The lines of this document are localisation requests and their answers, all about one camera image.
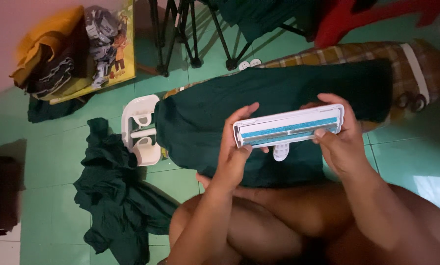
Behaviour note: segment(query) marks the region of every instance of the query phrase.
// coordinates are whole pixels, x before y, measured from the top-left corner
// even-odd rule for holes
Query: stack of folded fabric
[[[40,100],[75,93],[92,83],[84,8],[65,9],[42,20],[17,47],[15,86]]]

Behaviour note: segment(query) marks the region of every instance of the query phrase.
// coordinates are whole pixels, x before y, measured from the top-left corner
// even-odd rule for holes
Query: lint roller
[[[314,139],[316,129],[339,133],[343,117],[341,104],[318,106],[237,121],[233,134],[238,148],[274,146],[274,159],[282,161],[289,153],[289,143]]]

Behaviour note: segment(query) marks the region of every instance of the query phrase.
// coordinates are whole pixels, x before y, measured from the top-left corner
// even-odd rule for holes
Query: pink wall
[[[0,0],[0,92],[13,86],[9,77],[16,61],[14,51],[18,41],[38,21],[53,14],[58,9],[74,5],[99,5],[116,9],[123,0]],[[166,6],[167,0],[159,0],[158,5]],[[146,28],[150,25],[147,0],[138,0],[135,27]]]

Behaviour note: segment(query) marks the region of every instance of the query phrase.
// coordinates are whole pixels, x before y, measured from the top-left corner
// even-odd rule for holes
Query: red plastic chair
[[[315,47],[336,45],[350,30],[379,20],[408,13],[421,12],[417,27],[432,24],[440,14],[440,0],[400,0],[356,14],[352,8],[356,0],[336,0],[323,17],[315,39]]]

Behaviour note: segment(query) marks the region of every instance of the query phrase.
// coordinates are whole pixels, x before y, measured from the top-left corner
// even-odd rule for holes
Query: white strap
[[[420,64],[416,58],[416,55],[414,54],[413,48],[407,43],[400,44],[400,46],[403,48],[406,58],[408,59],[411,71],[413,72],[414,78],[418,84],[420,94],[426,98],[426,104],[429,104],[428,86],[426,85],[426,80],[424,80],[423,72],[421,71]]]

